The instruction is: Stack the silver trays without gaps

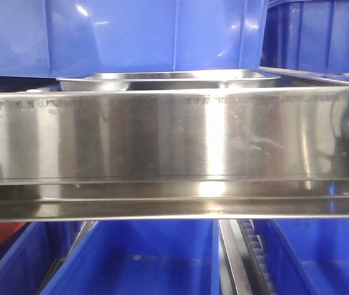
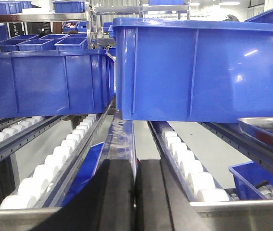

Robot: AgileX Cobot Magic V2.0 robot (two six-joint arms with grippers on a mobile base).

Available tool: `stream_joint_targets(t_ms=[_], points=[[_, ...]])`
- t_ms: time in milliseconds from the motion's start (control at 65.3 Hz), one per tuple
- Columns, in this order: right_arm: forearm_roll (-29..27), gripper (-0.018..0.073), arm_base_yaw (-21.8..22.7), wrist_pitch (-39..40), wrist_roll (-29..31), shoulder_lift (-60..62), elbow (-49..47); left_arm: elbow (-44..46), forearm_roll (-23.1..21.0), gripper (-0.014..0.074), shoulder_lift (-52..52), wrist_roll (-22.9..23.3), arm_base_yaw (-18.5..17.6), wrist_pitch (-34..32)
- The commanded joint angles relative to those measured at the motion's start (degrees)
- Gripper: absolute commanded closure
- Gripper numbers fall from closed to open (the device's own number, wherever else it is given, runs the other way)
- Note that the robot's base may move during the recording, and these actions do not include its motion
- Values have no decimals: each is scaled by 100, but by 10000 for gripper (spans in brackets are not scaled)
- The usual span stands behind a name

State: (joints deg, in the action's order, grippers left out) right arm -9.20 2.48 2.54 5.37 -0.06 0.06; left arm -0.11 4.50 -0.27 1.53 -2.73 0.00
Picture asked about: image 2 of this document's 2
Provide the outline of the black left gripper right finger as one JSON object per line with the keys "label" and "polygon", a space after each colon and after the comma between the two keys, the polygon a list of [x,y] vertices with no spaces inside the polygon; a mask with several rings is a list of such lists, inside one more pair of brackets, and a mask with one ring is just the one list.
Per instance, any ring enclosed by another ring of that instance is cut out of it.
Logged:
{"label": "black left gripper right finger", "polygon": [[137,231],[208,231],[167,161],[143,160],[136,175]]}

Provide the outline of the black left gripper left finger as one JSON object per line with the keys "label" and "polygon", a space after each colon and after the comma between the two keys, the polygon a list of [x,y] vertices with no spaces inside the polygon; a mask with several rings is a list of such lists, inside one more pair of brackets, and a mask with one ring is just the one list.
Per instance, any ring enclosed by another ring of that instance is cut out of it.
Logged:
{"label": "black left gripper left finger", "polygon": [[104,160],[89,183],[35,231],[130,231],[134,177],[128,160]]}

